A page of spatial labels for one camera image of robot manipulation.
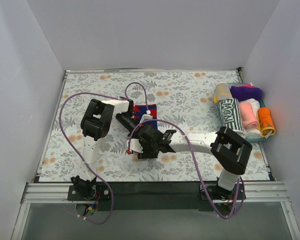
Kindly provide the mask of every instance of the floral table surface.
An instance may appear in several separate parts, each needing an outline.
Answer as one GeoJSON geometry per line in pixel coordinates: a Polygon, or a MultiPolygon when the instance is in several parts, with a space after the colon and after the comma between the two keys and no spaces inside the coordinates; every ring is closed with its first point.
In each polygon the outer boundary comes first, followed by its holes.
{"type": "MultiPolygon", "coordinates": [[[[238,82],[235,71],[206,72],[117,72],[70,73],[64,85],[58,114],[42,163],[40,182],[70,182],[82,166],[82,161],[70,147],[59,128],[59,110],[72,94],[93,92],[108,96],[124,96],[127,84],[142,83],[147,91],[148,103],[157,105],[158,119],[177,124],[188,133],[216,131],[221,126],[217,105],[213,102],[214,88],[220,82],[238,82]]],[[[128,95],[135,104],[143,105],[145,96],[140,86],[132,85],[128,95]]],[[[92,98],[79,95],[65,106],[62,124],[71,142],[83,150],[80,122],[92,98]]],[[[169,126],[158,122],[158,129],[169,126]]],[[[96,172],[106,181],[197,181],[199,180],[189,152],[160,153],[157,159],[137,159],[126,154],[128,132],[115,120],[100,147],[96,172]]],[[[260,146],[253,143],[253,150],[246,168],[244,180],[269,180],[260,146]]],[[[196,153],[204,180],[214,181],[222,166],[214,156],[196,153]]]]}

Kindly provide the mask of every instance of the white backdrop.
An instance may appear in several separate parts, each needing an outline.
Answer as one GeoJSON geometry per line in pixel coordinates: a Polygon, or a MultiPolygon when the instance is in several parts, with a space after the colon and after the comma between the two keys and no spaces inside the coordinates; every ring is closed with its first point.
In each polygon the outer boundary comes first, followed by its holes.
{"type": "Polygon", "coordinates": [[[0,240],[35,176],[63,75],[26,0],[0,0],[0,240]]]}
{"type": "Polygon", "coordinates": [[[66,70],[242,67],[279,0],[27,0],[66,70]]]}
{"type": "Polygon", "coordinates": [[[243,73],[244,81],[264,90],[271,108],[277,134],[264,149],[300,227],[300,0],[280,0],[243,73]]]}

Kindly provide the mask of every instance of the blue tray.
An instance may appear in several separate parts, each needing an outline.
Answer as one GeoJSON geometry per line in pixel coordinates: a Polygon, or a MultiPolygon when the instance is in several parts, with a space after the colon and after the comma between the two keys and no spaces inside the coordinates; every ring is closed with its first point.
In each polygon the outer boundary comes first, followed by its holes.
{"type": "MultiPolygon", "coordinates": [[[[246,84],[248,84],[248,83],[231,82],[231,83],[228,83],[228,84],[229,84],[229,86],[240,86],[240,85],[246,85],[246,84]]],[[[263,100],[262,98],[259,100],[259,103],[260,103],[260,108],[263,108],[263,107],[266,106],[266,105],[265,105],[265,102],[264,102],[264,100],[263,100]]],[[[220,119],[221,119],[221,113],[220,113],[219,107],[218,107],[218,112],[219,112],[219,117],[220,117],[220,119]]],[[[259,142],[259,141],[264,141],[264,140],[266,140],[266,138],[265,138],[265,137],[246,138],[246,140],[247,140],[248,142],[259,142]]]]}

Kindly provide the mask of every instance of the pink rolled cloth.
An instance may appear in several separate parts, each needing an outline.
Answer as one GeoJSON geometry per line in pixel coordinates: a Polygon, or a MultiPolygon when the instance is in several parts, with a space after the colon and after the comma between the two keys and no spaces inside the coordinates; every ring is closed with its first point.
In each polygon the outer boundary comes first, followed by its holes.
{"type": "Polygon", "coordinates": [[[246,87],[246,88],[254,88],[253,85],[251,85],[251,83],[248,83],[248,84],[243,84],[243,85],[238,85],[236,87],[246,87]]]}
{"type": "Polygon", "coordinates": [[[246,129],[254,129],[258,126],[259,122],[254,114],[250,102],[240,102],[239,110],[240,110],[242,125],[246,129]]]}

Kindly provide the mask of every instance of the purple cloth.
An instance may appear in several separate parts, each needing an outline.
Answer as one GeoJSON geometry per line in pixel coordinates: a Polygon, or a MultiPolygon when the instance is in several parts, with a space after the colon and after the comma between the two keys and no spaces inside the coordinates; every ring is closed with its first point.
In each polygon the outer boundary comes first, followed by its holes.
{"type": "Polygon", "coordinates": [[[239,102],[248,99],[259,101],[262,98],[262,90],[258,87],[232,86],[230,92],[232,97],[238,99],[239,102]]]}

